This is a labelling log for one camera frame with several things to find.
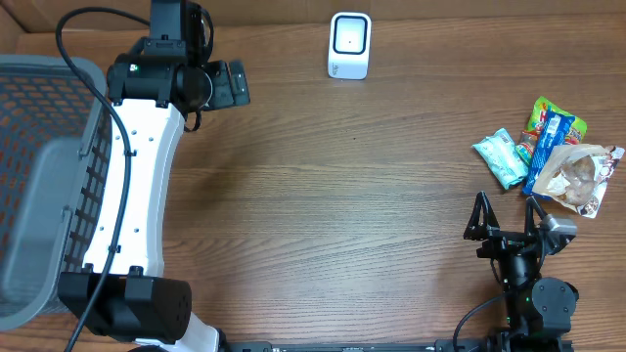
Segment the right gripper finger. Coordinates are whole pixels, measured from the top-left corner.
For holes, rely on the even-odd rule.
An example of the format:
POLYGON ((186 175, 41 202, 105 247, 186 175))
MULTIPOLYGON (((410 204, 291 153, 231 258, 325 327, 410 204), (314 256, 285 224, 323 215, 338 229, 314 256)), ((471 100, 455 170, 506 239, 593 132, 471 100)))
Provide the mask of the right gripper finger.
POLYGON ((480 191, 476 195, 463 238, 471 241, 484 241, 492 238, 499 231, 500 225, 490 201, 486 193, 480 191))
POLYGON ((547 212, 539 203, 536 197, 528 197, 525 201, 525 213, 524 213, 524 233, 526 235, 532 235, 536 229, 534 218, 538 216, 540 220, 543 220, 547 216, 547 212))

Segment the cookie bag brown white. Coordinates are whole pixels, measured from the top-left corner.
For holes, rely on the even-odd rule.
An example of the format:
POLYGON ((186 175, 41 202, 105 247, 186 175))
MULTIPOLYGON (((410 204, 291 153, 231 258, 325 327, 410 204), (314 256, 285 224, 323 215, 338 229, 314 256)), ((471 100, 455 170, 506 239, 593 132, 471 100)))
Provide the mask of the cookie bag brown white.
POLYGON ((553 148, 531 191, 587 218, 600 210, 607 182, 625 154, 617 146, 580 144, 553 148))

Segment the green Haribo candy bag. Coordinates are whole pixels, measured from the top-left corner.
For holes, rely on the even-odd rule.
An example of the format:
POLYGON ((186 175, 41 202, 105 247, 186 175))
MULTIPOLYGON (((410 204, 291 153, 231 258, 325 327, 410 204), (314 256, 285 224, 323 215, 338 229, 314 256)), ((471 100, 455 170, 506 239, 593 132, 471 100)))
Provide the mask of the green Haribo candy bag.
POLYGON ((547 121, 546 114, 548 111, 554 111, 555 113, 563 116, 574 118, 574 121, 564 140, 566 144, 580 144, 587 134, 588 126, 583 119, 562 110, 544 96, 539 97, 535 101, 533 111, 529 116, 525 128, 521 132, 520 140, 515 146, 517 154, 527 166, 531 164, 535 147, 543 131, 544 123, 547 121))

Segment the blue snack wrapper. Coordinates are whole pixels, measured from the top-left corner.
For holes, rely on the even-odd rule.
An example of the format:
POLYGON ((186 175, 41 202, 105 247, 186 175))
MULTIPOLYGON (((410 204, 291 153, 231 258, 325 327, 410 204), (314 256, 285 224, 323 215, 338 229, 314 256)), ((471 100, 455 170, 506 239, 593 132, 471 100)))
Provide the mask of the blue snack wrapper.
POLYGON ((522 192, 525 195, 531 196, 533 194, 533 187, 547 164, 554 147, 564 143, 574 121, 575 116, 573 115, 563 115, 552 110, 546 112, 546 121, 531 158, 526 182, 522 187, 522 192))

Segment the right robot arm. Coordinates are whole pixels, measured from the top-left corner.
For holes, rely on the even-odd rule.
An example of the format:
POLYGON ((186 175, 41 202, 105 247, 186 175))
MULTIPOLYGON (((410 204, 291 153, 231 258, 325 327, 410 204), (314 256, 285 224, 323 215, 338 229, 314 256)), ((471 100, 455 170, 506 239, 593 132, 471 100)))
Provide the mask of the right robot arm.
POLYGON ((476 195, 464 238, 479 242, 476 256, 490 261, 502 292, 465 314, 452 337, 454 351, 571 351, 562 337, 571 330, 579 292, 563 280, 544 277, 541 270, 550 255, 565 249, 577 235, 569 218, 547 213, 534 197, 525 202, 524 229, 505 231, 484 192, 476 195), (476 341, 462 342, 464 324, 486 307, 504 302, 507 326, 493 329, 476 341))

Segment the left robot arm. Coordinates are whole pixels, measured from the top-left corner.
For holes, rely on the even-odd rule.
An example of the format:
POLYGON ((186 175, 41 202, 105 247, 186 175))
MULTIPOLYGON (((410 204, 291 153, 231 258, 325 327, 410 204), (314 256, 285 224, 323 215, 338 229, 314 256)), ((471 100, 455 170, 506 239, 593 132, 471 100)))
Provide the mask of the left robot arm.
POLYGON ((185 0, 154 0, 147 36, 120 54, 96 91, 112 121, 107 178, 94 237, 58 296, 79 330, 131 342, 139 351, 225 349, 223 333, 192 310, 192 290, 164 276, 162 228, 173 157, 206 111, 250 101, 243 65, 212 57, 209 12, 185 0))

